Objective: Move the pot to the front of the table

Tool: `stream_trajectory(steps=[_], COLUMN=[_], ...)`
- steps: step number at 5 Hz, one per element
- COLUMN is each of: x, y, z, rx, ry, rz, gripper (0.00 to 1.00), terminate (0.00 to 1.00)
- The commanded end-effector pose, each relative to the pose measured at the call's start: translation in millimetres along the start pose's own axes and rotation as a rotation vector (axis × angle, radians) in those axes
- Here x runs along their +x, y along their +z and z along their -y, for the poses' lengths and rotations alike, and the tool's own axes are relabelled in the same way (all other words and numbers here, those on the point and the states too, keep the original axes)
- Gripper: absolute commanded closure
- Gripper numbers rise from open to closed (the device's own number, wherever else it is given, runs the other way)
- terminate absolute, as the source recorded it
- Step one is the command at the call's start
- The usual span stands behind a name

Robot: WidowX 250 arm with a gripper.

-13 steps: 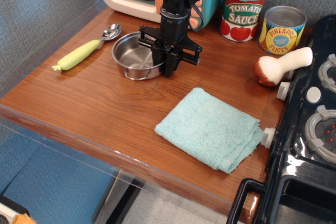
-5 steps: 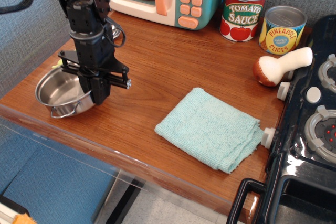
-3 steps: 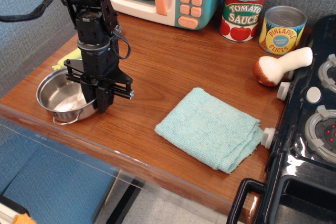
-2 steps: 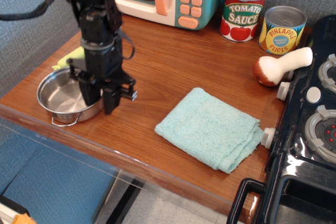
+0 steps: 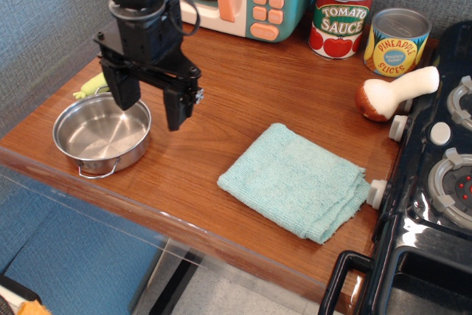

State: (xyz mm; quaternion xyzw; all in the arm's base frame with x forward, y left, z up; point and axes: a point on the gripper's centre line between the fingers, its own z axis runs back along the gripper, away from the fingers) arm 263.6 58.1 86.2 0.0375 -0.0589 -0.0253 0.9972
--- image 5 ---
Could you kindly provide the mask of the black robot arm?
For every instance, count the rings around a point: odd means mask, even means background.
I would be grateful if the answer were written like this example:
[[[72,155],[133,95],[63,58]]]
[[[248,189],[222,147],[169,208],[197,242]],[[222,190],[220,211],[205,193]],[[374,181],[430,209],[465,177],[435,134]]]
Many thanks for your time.
[[[139,84],[163,91],[170,131],[177,131],[203,97],[201,70],[181,51],[184,37],[181,0],[110,0],[116,33],[99,32],[94,40],[116,104],[127,110],[141,97]]]

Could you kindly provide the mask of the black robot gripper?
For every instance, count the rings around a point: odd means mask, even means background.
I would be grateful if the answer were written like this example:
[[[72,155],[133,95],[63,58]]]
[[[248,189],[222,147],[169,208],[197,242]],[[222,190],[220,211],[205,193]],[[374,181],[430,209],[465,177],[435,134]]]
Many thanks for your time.
[[[181,51],[180,0],[157,0],[149,7],[132,9],[108,2],[118,32],[98,34],[100,61],[115,103],[126,111],[141,97],[139,82],[164,90],[167,126],[177,131],[192,116],[201,99],[201,75]]]

